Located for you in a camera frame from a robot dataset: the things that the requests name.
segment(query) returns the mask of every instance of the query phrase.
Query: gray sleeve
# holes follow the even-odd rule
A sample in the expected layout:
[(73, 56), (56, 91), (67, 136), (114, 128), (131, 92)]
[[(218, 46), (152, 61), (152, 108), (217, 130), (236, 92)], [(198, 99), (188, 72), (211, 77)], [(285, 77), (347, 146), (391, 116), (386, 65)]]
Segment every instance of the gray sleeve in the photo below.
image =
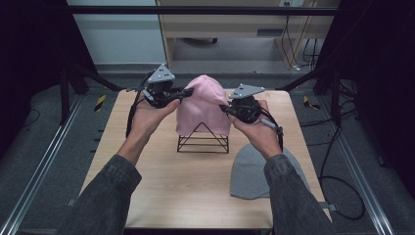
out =
[(140, 181), (135, 166), (114, 155), (76, 200), (56, 234), (122, 234), (131, 194)]
[(264, 173), (275, 234), (336, 234), (332, 222), (285, 155), (268, 160)]

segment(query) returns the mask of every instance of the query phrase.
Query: metal rail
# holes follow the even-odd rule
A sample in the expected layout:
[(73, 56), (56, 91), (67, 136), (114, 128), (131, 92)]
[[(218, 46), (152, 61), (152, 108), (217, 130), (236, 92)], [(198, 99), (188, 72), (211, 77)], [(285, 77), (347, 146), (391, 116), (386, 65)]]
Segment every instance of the metal rail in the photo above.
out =
[(36, 196), (37, 191), (40, 188), (41, 183), (43, 182), (43, 179), (49, 170), (49, 167), (51, 166), (65, 137), (67, 136), (70, 126), (73, 123), (77, 111), (79, 110), (82, 99), (83, 96), (76, 96), (76, 99), (70, 109), (70, 115), (67, 121), (61, 125), (56, 132), (55, 137), (50, 143), (46, 153), (43, 155), (43, 158), (37, 166), (36, 171), (31, 176), (30, 181), (27, 183), (24, 192), (19, 198), (18, 203), (15, 205), (13, 211), (7, 218), (6, 222), (3, 224), (0, 230), (1, 235), (13, 235), (17, 233), (25, 214), (27, 213), (27, 210), (29, 209), (34, 197)]
[(254, 15), (254, 16), (337, 16), (355, 14), (338, 8), (303, 7), (194, 7), (194, 6), (43, 6), (43, 10), (72, 14), (110, 15)]
[[(326, 113), (326, 116), (330, 116), (329, 104), (325, 99), (319, 97), (319, 102), (323, 111)], [(332, 128), (335, 131), (336, 126), (330, 121)], [(363, 199), (366, 210), (372, 218), (373, 224), (375, 225), (376, 230), (381, 235), (393, 235), (391, 224), (382, 209), (381, 204), (379, 203), (378, 198), (373, 192), (372, 187), (370, 186), (366, 176), (363, 173), (363, 170), (360, 168), (356, 158), (354, 157), (353, 151), (347, 144), (345, 137), (340, 134), (339, 144), (343, 156), (345, 157), (345, 163), (350, 172), (351, 177), (353, 178), (356, 188), (360, 193), (360, 196)]]

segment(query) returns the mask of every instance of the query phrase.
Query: desk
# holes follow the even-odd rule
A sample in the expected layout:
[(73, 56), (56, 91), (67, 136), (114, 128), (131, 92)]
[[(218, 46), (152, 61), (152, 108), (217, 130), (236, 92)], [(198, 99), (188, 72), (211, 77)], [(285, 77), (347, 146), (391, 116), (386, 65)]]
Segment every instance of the desk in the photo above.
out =
[[(82, 190), (124, 141), (127, 115), (135, 95), (119, 92)], [(285, 146), (298, 158), (313, 195), (324, 201), (290, 95), (285, 91), (265, 91), (255, 98), (267, 100), (271, 114), (284, 126)], [(272, 227), (269, 199), (249, 201), (229, 194), (232, 163), (239, 150), (249, 143), (247, 137), (231, 127), (229, 154), (176, 153), (175, 126), (173, 113), (161, 122), (138, 161), (143, 179), (132, 195), (126, 227)]]
[[(239, 7), (278, 7), (282, 0), (157, 0), (158, 6), (239, 6)], [(337, 7), (340, 0), (299, 0), (293, 7)], [(296, 65), (295, 59), (301, 51), (305, 38), (324, 39), (332, 23), (333, 17), (291, 16), (287, 32), (286, 16), (172, 16), (160, 15), (161, 34), (167, 64), (172, 67), (176, 38), (275, 38), (281, 57), (290, 70)], [(269, 33), (261, 34), (261, 29)]]

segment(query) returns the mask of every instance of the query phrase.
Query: gray hat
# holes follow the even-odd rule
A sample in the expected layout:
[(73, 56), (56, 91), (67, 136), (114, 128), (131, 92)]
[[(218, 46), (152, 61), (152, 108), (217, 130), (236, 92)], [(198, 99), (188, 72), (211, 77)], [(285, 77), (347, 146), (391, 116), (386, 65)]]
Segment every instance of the gray hat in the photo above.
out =
[[(290, 160), (305, 187), (309, 190), (300, 163), (288, 149), (284, 148), (283, 153)], [(265, 163), (262, 154), (252, 144), (244, 146), (239, 151), (232, 166), (231, 196), (242, 199), (269, 198), (269, 186), (263, 173)]]

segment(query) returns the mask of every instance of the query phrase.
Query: gray floor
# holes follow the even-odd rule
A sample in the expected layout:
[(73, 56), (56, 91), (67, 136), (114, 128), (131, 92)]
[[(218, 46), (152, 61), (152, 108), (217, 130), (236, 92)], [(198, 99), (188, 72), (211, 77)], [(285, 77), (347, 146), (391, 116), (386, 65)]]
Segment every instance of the gray floor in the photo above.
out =
[[(192, 39), (178, 40), (172, 71), (177, 75), (177, 84), (186, 84), (198, 74), (206, 73), (216, 78), (225, 88), (237, 87), (242, 82), (273, 89), (300, 77), (309, 68), (303, 67), (300, 71), (286, 70), (272, 39), (219, 38), (216, 44)], [(137, 70), (129, 73), (118, 70), (106, 71), (103, 76), (118, 85), (131, 87), (138, 84), (143, 74)], [(21, 231), (38, 231), (40, 234), (53, 232), (70, 209), (67, 206), (68, 199), (76, 198), (80, 190), (116, 99), (115, 92), (89, 79), (88, 83), (90, 91), (83, 98), (61, 150), (22, 221)], [(301, 123), (328, 118), (322, 110), (303, 105), (304, 95), (311, 104), (320, 104), (321, 100), (329, 98), (315, 97), (310, 89), (312, 85), (313, 81), (310, 81), (291, 92)], [(107, 95), (107, 100), (100, 112), (94, 112), (97, 99), (103, 94)], [(52, 87), (35, 95), (32, 107), (40, 113), (39, 118), (36, 119), (36, 111), (27, 117), (27, 123), (32, 120), (35, 122), (22, 128), (6, 156), (1, 159), (1, 224), (11, 213), (59, 128), (59, 87)], [(354, 105), (348, 102), (344, 104), (343, 112), (352, 109)], [(319, 173), (328, 145), (315, 144), (329, 142), (334, 134), (333, 128), (330, 123), (324, 123), (303, 127), (302, 132), (309, 145), (308, 150), (316, 172)], [(368, 178), (395, 234), (415, 234), (415, 202), (393, 169), (379, 166), (376, 150), (358, 120), (357, 113), (344, 117), (342, 134)], [(338, 176), (354, 185), (338, 141), (330, 152), (325, 174)], [(341, 212), (349, 216), (359, 214), (358, 198), (344, 184), (329, 179), (323, 182), (323, 186), (328, 200), (336, 204)], [(359, 220), (349, 220), (332, 212), (332, 218), (339, 234), (378, 234), (368, 213)]]

